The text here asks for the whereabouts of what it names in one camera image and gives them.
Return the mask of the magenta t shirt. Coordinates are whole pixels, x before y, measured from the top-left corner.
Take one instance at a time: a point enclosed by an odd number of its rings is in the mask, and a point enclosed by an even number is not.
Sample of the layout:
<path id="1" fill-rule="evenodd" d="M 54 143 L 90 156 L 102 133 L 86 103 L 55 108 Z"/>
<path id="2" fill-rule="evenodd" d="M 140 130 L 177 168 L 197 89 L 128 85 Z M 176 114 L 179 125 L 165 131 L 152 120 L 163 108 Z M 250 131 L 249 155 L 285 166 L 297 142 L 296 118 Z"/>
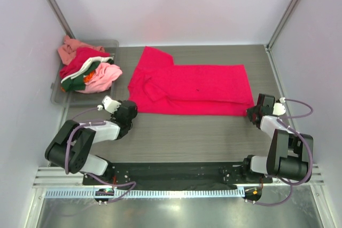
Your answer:
<path id="1" fill-rule="evenodd" d="M 148 46 L 128 90 L 141 113 L 245 116 L 254 106 L 244 65 L 176 65 Z"/>

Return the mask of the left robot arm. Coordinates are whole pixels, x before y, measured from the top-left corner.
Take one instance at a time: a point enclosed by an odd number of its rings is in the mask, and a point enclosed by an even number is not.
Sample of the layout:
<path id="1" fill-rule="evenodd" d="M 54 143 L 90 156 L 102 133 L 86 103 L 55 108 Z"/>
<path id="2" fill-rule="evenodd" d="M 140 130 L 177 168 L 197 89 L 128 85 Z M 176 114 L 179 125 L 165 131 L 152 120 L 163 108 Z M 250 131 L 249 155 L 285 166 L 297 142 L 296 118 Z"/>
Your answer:
<path id="1" fill-rule="evenodd" d="M 109 176 L 112 169 L 110 162 L 92 155 L 90 150 L 95 143 L 124 137 L 138 114 L 137 105 L 133 101 L 114 100 L 109 96 L 92 110 L 106 111 L 110 118 L 83 122 L 67 120 L 45 150 L 45 159 L 63 168 L 67 174 L 81 172 Z"/>

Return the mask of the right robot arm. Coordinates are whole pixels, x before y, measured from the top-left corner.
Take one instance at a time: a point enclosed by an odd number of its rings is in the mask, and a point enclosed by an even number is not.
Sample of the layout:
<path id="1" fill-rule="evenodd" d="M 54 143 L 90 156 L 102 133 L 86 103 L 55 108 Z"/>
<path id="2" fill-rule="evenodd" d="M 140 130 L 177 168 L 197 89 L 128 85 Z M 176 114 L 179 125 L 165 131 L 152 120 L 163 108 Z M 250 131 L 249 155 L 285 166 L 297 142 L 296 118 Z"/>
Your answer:
<path id="1" fill-rule="evenodd" d="M 259 94 L 257 104 L 247 110 L 249 120 L 271 139 L 267 156 L 247 156 L 242 165 L 242 175 L 248 180 L 259 177 L 277 177 L 290 185 L 300 185 L 310 180 L 313 170 L 313 137 L 297 132 L 285 124 L 289 119 L 284 104 L 287 101 L 307 106 L 307 114 L 293 116 L 294 119 L 307 117 L 313 108 L 294 99 Z"/>

